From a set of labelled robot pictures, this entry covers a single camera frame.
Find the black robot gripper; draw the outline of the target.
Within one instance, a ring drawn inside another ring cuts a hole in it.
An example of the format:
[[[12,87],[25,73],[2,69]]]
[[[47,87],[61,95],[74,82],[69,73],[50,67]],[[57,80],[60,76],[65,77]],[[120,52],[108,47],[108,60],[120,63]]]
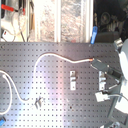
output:
[[[94,59],[91,63],[91,66],[95,68],[96,70],[102,71],[102,72],[108,72],[109,67],[107,64],[101,62],[98,59]]]

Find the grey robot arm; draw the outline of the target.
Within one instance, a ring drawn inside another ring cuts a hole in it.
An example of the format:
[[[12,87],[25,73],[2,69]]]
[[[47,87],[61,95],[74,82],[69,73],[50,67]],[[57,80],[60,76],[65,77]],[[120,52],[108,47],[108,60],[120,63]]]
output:
[[[120,69],[115,69],[98,59],[92,61],[91,66],[100,72],[99,91],[95,93],[95,96],[98,102],[113,98],[115,103],[112,108],[128,114],[128,39],[115,40],[114,47],[119,57]],[[116,84],[108,89],[105,88],[105,75],[116,81]]]

